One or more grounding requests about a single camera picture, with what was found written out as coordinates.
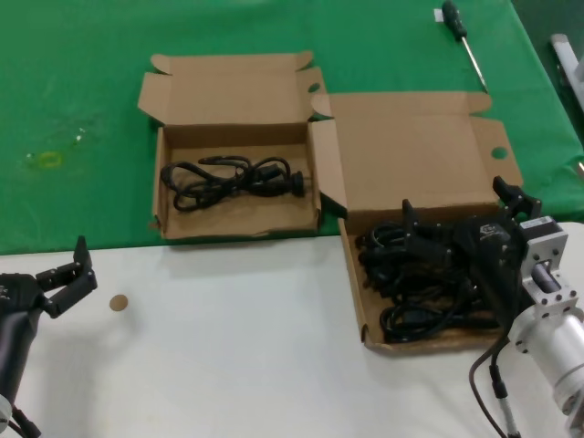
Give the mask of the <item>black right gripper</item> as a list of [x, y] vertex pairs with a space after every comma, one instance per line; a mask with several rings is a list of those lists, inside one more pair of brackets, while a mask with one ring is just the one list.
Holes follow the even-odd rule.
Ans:
[[426, 262], [450, 266], [454, 243], [483, 301], [498, 323], [509, 329], [521, 302], [519, 267], [523, 250], [516, 224], [510, 219], [515, 220], [521, 214], [527, 220], [536, 219], [541, 215], [542, 203], [501, 176], [494, 178], [493, 190], [502, 204], [503, 215], [472, 216], [456, 223], [454, 228], [420, 224], [410, 201], [404, 199], [404, 248], [408, 254]]

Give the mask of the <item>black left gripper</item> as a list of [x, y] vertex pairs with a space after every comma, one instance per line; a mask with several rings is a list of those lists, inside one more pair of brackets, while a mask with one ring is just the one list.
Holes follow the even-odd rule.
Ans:
[[[73, 253], [73, 261], [41, 272], [1, 275], [1, 315], [45, 311], [58, 318], [98, 287], [86, 238], [83, 235]], [[56, 290], [51, 296], [45, 292]]]

